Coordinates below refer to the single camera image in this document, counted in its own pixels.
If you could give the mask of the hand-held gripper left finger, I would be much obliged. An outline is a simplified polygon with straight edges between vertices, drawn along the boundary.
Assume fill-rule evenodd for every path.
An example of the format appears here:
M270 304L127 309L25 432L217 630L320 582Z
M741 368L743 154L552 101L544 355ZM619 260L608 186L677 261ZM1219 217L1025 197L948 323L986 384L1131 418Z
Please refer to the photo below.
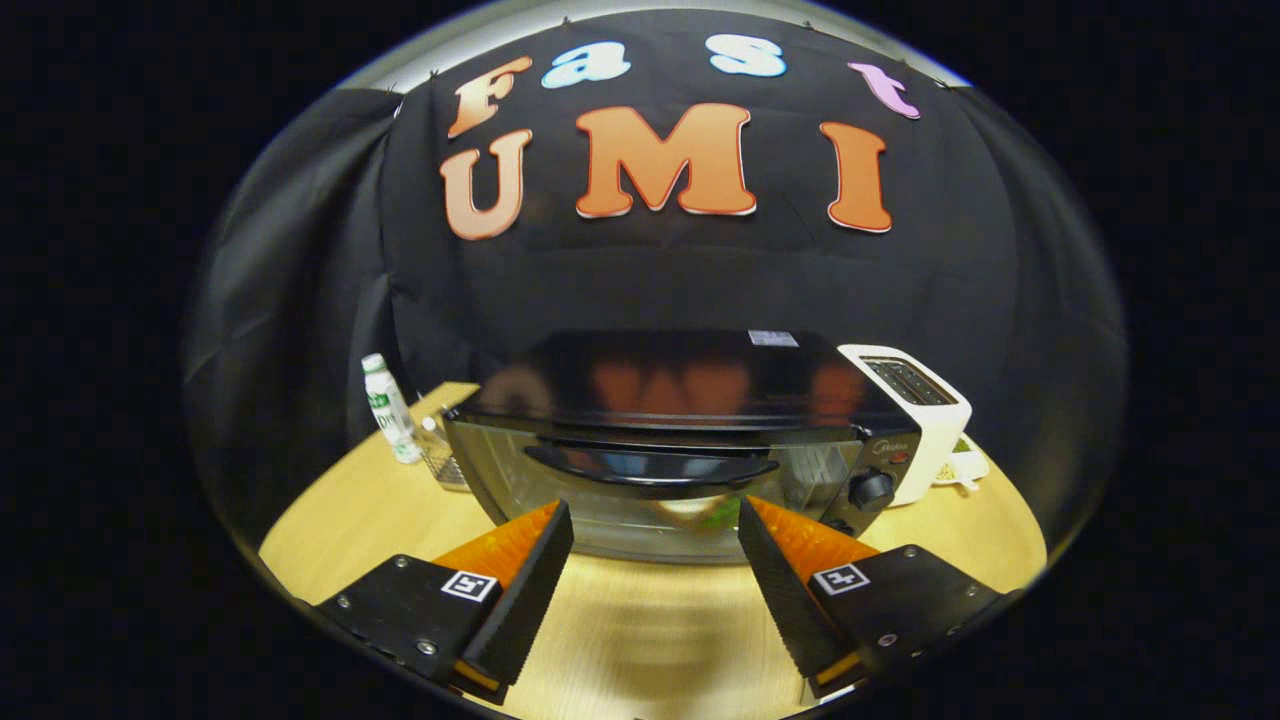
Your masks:
M434 560L394 553L316 609L415 676L502 705L572 547L570 506L557 500Z

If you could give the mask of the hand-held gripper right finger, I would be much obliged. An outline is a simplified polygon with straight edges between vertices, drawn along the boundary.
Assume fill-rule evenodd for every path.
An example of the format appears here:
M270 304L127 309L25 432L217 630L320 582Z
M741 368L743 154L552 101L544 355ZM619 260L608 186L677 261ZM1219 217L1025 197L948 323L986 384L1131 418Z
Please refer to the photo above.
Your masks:
M919 544L879 551L756 496L740 501L739 543L818 700L901 679L1021 597Z

